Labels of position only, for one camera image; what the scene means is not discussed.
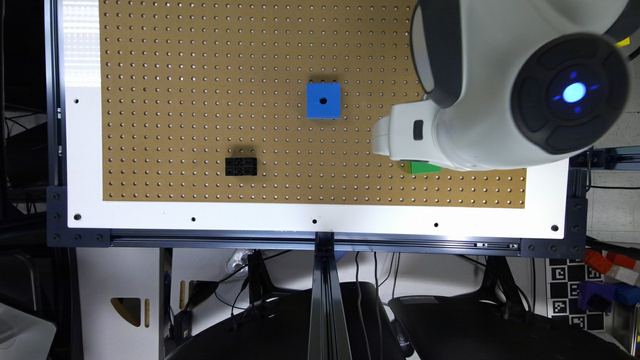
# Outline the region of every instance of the black lego brick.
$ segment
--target black lego brick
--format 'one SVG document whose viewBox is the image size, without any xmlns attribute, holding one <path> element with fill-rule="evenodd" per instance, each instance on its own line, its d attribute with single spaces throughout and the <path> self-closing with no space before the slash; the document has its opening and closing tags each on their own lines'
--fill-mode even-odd
<svg viewBox="0 0 640 360">
<path fill-rule="evenodd" d="M 226 158 L 224 159 L 225 176 L 255 176 L 258 175 L 258 159 Z"/>
</svg>

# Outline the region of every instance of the blue cube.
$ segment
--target blue cube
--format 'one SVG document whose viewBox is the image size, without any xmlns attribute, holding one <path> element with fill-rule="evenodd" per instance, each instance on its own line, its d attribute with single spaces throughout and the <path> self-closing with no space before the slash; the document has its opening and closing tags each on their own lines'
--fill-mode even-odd
<svg viewBox="0 0 640 360">
<path fill-rule="evenodd" d="M 340 118 L 340 84 L 307 84 L 307 118 Z"/>
</svg>

